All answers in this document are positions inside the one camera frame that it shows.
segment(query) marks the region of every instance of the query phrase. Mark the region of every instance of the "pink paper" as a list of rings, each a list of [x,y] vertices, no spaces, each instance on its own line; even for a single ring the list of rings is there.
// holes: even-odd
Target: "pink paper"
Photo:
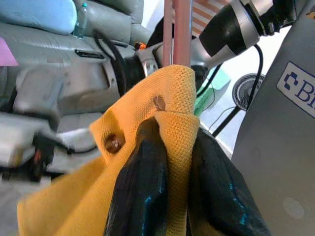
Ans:
[[[17,66],[18,62],[11,53],[7,43],[0,37],[0,66]]]

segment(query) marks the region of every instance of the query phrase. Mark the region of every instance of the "leather seat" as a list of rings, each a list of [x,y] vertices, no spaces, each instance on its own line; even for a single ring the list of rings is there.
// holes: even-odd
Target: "leather seat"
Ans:
[[[41,29],[0,22],[0,37],[5,39],[20,66],[8,67],[5,93],[10,95],[19,71],[26,67],[51,63],[52,66],[70,66],[71,63],[103,62],[108,59],[82,58],[75,49],[98,51],[93,29],[98,29],[117,46],[123,57],[134,55],[134,43],[147,43],[151,33],[141,26],[144,0],[73,0],[75,5],[88,4],[88,24],[85,37],[61,35]]]

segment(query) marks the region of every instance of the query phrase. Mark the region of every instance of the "brown snap button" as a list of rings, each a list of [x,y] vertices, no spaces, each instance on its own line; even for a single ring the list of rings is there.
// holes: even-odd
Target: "brown snap button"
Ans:
[[[154,97],[153,102],[158,111],[165,111],[166,104],[161,96]]]
[[[106,150],[113,154],[118,152],[124,144],[125,144],[125,139],[121,135],[110,134],[105,139]]]

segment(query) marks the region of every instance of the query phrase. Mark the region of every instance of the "striped awning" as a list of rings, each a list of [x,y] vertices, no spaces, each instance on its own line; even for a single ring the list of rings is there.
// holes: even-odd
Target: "striped awning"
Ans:
[[[231,0],[193,0],[192,35],[198,37],[208,22]]]

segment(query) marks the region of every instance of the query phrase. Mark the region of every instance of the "armrest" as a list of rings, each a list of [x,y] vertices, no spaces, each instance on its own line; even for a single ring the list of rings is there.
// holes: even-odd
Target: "armrest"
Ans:
[[[144,28],[140,24],[131,25],[131,38],[130,44],[134,45],[136,42],[141,42],[147,44],[152,32]]]

